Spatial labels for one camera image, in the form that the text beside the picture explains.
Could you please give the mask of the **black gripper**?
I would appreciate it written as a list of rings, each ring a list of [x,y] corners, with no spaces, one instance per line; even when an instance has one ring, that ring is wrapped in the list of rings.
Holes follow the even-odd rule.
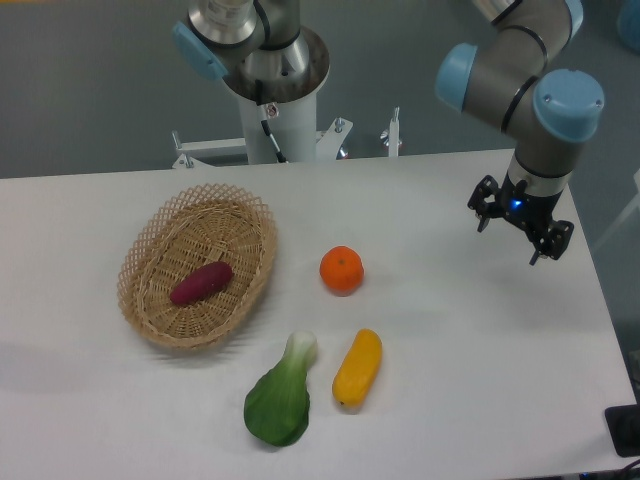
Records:
[[[477,231],[483,232],[492,219],[501,217],[502,206],[505,219],[529,235],[534,247],[530,265],[542,258],[559,260],[574,232],[572,222],[553,218],[565,185],[565,176],[540,177],[509,170],[501,191],[497,181],[486,175],[474,187],[467,207],[478,219]]]

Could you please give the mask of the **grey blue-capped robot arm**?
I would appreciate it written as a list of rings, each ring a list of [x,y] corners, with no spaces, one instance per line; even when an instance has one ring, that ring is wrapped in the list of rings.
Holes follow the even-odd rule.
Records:
[[[536,258],[558,259],[574,227],[553,211],[605,100],[590,75],[548,67],[578,32],[583,8],[578,1],[480,1],[477,8],[497,37],[483,50],[455,46],[435,93],[516,148],[504,180],[483,178],[468,205],[481,226],[501,218],[526,235]],[[321,38],[301,24],[298,2],[194,1],[172,38],[195,72],[236,97],[251,163],[336,159],[348,130],[316,130],[316,95],[330,60]]]

